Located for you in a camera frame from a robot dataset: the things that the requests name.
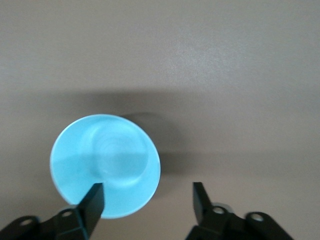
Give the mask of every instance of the light blue cup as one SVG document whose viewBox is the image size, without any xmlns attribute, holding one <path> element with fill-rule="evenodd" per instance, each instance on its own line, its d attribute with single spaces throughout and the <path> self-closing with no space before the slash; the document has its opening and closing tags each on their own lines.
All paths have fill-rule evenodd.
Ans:
<svg viewBox="0 0 320 240">
<path fill-rule="evenodd" d="M 69 204 L 78 204 L 94 183 L 103 183 L 102 218 L 141 209 L 155 193 L 160 160 L 149 136 L 119 116 L 97 114 L 71 123 L 50 157 L 53 182 Z"/>
</svg>

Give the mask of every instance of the table surface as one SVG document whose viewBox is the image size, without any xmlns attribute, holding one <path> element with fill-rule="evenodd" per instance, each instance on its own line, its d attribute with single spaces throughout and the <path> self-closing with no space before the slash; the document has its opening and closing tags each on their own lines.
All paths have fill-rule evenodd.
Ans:
<svg viewBox="0 0 320 240">
<path fill-rule="evenodd" d="M 114 114 L 155 142 L 150 202 L 92 240 L 182 240 L 192 182 L 243 217 L 320 237 L 320 1 L 1 1 L 0 228 L 67 203 L 50 175 L 70 123 Z"/>
</svg>

